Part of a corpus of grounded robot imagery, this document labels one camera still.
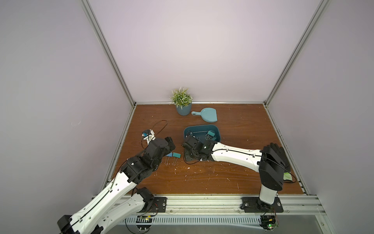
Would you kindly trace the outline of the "blue binder clip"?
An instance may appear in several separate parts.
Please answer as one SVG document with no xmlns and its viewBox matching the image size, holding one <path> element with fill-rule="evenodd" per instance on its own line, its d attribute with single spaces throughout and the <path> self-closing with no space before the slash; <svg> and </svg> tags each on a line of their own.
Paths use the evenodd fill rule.
<svg viewBox="0 0 374 234">
<path fill-rule="evenodd" d="M 166 155 L 165 165 L 168 165 L 168 161 L 169 161 L 169 159 L 172 158 L 172 157 L 173 157 L 173 152 L 171 152 L 171 153 L 169 153 L 169 154 Z"/>
</svg>

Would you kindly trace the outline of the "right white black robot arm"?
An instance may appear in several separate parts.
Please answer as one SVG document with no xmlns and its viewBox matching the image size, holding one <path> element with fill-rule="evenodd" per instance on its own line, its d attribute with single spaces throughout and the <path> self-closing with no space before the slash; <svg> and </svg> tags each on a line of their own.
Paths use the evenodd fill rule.
<svg viewBox="0 0 374 234">
<path fill-rule="evenodd" d="M 197 161 L 227 162 L 259 173 L 261 188 L 259 202 L 271 205 L 283 189 L 284 174 L 291 173 L 285 150 L 276 143 L 263 149 L 250 150 L 228 146 L 215 140 L 199 141 L 187 136 L 182 143 L 185 156 Z"/>
</svg>

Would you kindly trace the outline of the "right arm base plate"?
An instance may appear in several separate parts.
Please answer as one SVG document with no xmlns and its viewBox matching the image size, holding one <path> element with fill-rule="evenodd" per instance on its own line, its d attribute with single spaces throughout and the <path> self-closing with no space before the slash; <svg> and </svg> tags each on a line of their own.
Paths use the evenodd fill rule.
<svg viewBox="0 0 374 234">
<path fill-rule="evenodd" d="M 240 209 L 245 213 L 283 213 L 281 201 L 275 197 L 273 204 L 262 202 L 260 198 L 256 197 L 243 197 Z"/>
</svg>

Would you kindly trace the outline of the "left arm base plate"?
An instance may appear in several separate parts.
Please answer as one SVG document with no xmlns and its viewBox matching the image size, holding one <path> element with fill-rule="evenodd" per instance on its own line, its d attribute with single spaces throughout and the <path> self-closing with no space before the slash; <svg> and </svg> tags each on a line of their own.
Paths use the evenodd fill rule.
<svg viewBox="0 0 374 234">
<path fill-rule="evenodd" d="M 167 197 L 154 197 L 145 202 L 143 213 L 165 213 L 167 207 Z"/>
</svg>

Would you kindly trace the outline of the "dark teal storage box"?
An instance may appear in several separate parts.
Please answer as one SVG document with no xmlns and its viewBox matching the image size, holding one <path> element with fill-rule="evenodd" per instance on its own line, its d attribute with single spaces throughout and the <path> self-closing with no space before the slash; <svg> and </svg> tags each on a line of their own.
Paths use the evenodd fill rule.
<svg viewBox="0 0 374 234">
<path fill-rule="evenodd" d="M 204 143 L 206 141 L 205 136 L 208 131 L 215 132 L 216 139 L 215 141 L 221 141 L 221 135 L 218 127 L 214 124 L 205 124 L 205 125 L 195 125 L 189 126 L 184 130 L 184 138 L 187 136 L 193 136 L 200 142 Z"/>
</svg>

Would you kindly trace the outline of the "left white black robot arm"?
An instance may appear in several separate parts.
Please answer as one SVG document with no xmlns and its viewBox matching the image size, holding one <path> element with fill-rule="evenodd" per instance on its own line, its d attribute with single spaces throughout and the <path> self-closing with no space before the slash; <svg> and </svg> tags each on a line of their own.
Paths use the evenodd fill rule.
<svg viewBox="0 0 374 234">
<path fill-rule="evenodd" d="M 115 178 L 86 206 L 62 216 L 57 225 L 62 234 L 105 234 L 119 222 L 154 207 L 154 195 L 141 188 L 125 202 L 121 198 L 158 169 L 162 158 L 175 150 L 171 137 L 154 138 L 148 146 L 125 161 Z"/>
</svg>

